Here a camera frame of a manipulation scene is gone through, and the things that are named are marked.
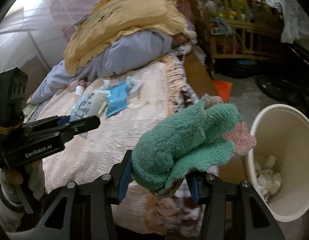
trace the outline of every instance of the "rubber band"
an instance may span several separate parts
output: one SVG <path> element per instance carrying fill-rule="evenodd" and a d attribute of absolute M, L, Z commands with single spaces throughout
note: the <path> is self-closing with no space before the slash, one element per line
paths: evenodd
<path fill-rule="evenodd" d="M 22 124 L 23 124 L 24 118 L 21 119 L 21 121 L 13 126 L 13 127 L 2 127 L 0 126 L 0 134 L 4 134 L 4 135 L 8 135 L 9 133 L 11 133 L 12 131 L 18 129 Z"/>

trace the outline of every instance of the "beige trash can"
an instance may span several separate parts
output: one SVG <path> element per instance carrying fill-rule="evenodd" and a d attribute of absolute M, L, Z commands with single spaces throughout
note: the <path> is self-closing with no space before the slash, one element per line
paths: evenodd
<path fill-rule="evenodd" d="M 309 208 L 309 120 L 291 106 L 272 105 L 257 115 L 250 134 L 257 144 L 246 156 L 249 181 L 258 188 L 254 159 L 276 156 L 273 170 L 280 173 L 282 186 L 267 206 L 281 222 L 301 217 Z"/>

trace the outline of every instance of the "blue package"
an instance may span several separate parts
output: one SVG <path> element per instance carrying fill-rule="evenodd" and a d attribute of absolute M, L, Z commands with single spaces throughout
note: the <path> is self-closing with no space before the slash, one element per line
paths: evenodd
<path fill-rule="evenodd" d="M 126 109 L 127 106 L 127 84 L 125 81 L 111 87 L 107 95 L 109 106 L 105 117 L 109 117 L 121 110 Z"/>

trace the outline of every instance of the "sleeve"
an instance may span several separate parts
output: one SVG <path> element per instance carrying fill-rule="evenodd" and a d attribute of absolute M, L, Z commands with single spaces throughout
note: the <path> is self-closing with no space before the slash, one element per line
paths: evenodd
<path fill-rule="evenodd" d="M 24 208 L 11 205 L 4 197 L 0 184 L 0 225 L 6 232 L 16 232 L 21 224 Z"/>

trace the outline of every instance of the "green towel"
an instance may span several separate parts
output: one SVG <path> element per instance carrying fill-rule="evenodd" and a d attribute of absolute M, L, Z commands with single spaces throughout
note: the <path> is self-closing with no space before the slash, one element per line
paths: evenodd
<path fill-rule="evenodd" d="M 235 128 L 240 114 L 232 104 L 211 106 L 206 100 L 203 97 L 141 136 L 132 151 L 132 178 L 139 185 L 164 195 L 189 171 L 229 161 L 234 143 L 222 134 Z"/>

